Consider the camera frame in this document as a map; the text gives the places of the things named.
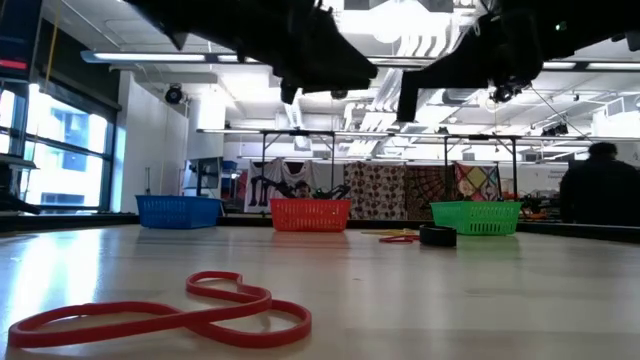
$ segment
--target window frame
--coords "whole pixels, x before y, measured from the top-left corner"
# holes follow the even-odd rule
[[[67,89],[56,82],[49,83],[49,95],[57,101],[72,106],[80,111],[88,114],[95,114],[107,121],[107,130],[105,133],[104,152],[96,152],[83,148],[81,146],[68,144],[62,141],[49,139],[46,137],[35,136],[27,133],[27,122],[29,112],[28,84],[20,84],[12,88],[4,90],[11,91],[16,95],[14,103],[14,118],[11,127],[0,126],[0,134],[9,135],[10,145],[9,153],[24,156],[27,142],[36,144],[44,144],[54,149],[70,151],[81,155],[93,156],[102,159],[102,176],[100,182],[100,197],[98,206],[73,206],[73,205],[37,205],[42,210],[86,210],[86,211],[109,211],[111,209],[111,184],[112,172],[114,166],[115,147],[115,126],[117,121],[118,110],[113,109],[107,104],[73,90]]]

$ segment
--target blue basket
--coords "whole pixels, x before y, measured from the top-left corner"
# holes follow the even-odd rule
[[[216,226],[220,200],[191,196],[138,195],[140,225],[155,229]]]

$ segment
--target person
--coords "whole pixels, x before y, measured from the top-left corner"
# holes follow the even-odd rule
[[[306,181],[300,180],[295,185],[296,198],[298,199],[312,199],[311,186]]]
[[[563,222],[640,226],[640,172],[617,155],[614,144],[593,144],[589,159],[567,171],[560,183]]]

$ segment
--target black tape roll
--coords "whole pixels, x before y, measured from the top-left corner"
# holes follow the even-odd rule
[[[458,232],[445,226],[420,226],[420,243],[427,246],[456,247]]]

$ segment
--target dark jacket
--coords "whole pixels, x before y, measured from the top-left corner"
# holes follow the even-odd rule
[[[590,158],[562,178],[560,212],[568,223],[640,226],[640,172],[621,161]]]

